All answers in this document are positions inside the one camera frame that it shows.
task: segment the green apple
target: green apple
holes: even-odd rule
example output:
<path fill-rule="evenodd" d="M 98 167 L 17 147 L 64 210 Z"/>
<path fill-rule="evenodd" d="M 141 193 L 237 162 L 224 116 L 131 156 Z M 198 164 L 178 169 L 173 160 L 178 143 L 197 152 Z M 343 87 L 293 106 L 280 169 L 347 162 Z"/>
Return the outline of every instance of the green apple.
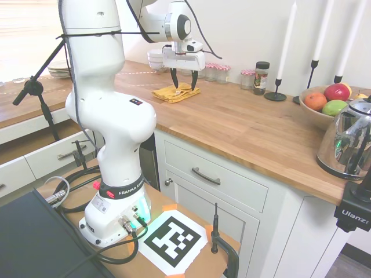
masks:
<path fill-rule="evenodd" d="M 322 113 L 329 116 L 336 116 L 347 105 L 343 100 L 332 100 L 322 108 Z"/>

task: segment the cable connector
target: cable connector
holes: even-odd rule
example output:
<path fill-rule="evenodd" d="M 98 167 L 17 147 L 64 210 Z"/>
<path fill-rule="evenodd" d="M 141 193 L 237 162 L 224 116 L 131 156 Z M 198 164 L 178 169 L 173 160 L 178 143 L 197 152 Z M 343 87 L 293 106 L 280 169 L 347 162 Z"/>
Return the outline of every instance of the cable connector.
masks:
<path fill-rule="evenodd" d="M 52 196 L 46 198 L 45 200 L 47 201 L 47 203 L 49 205 L 52 206 L 52 205 L 56 204 L 57 202 L 61 201 L 65 195 L 66 195 L 65 190 L 61 190 L 61 191 L 53 194 Z"/>
<path fill-rule="evenodd" d="M 119 224 L 128 232 L 128 234 L 132 234 L 133 232 L 136 231 L 135 228 L 132 227 L 132 222 L 127 216 L 122 216 L 118 220 Z"/>
<path fill-rule="evenodd" d="M 147 223 L 145 222 L 144 218 L 139 216 L 138 213 L 134 214 L 134 218 L 139 222 L 140 225 L 147 227 Z"/>

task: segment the electric kettle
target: electric kettle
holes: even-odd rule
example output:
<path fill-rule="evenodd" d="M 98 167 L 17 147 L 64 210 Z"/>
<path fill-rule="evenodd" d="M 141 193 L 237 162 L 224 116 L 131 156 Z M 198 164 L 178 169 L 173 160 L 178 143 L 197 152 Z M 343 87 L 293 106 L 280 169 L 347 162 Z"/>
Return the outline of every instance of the electric kettle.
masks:
<path fill-rule="evenodd" d="M 330 174 L 362 180 L 371 166 L 371 98 L 353 100 L 334 118 L 317 153 Z"/>

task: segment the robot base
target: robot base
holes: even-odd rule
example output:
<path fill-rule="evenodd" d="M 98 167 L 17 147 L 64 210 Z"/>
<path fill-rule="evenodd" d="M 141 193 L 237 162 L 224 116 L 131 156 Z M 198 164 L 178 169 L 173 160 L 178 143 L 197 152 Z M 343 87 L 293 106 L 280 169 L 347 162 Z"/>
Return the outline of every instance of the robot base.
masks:
<path fill-rule="evenodd" d="M 98 192 L 86 206 L 85 217 L 80 220 L 79 229 L 88 242 L 104 248 L 128 236 L 121 223 L 124 218 L 136 231 L 142 227 L 136 217 L 142 217 L 149 223 L 150 210 L 151 201 L 144 187 L 134 195 L 119 200 L 103 198 Z"/>
<path fill-rule="evenodd" d="M 128 236 L 127 231 L 125 231 L 124 228 L 121 228 L 121 231 L 114 233 L 111 237 L 100 239 L 96 237 L 93 232 L 90 231 L 89 226 L 87 226 L 86 224 L 85 217 L 80 220 L 79 228 L 81 234 L 84 236 L 84 238 L 87 239 L 88 242 L 100 248 L 105 248 L 109 245 L 115 244 L 116 242 L 119 242 L 120 240 Z"/>

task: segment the red button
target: red button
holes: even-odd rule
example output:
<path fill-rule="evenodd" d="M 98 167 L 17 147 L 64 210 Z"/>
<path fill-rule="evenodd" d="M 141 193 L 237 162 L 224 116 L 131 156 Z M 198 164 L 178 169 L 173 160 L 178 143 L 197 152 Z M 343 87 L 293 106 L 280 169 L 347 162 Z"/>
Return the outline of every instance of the red button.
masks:
<path fill-rule="evenodd" d="M 100 182 L 98 182 L 98 181 L 93 182 L 93 188 L 99 190 L 99 188 L 100 188 Z"/>
<path fill-rule="evenodd" d="M 108 197 L 111 197 L 112 199 L 115 199 L 115 195 L 111 191 L 106 192 Z"/>

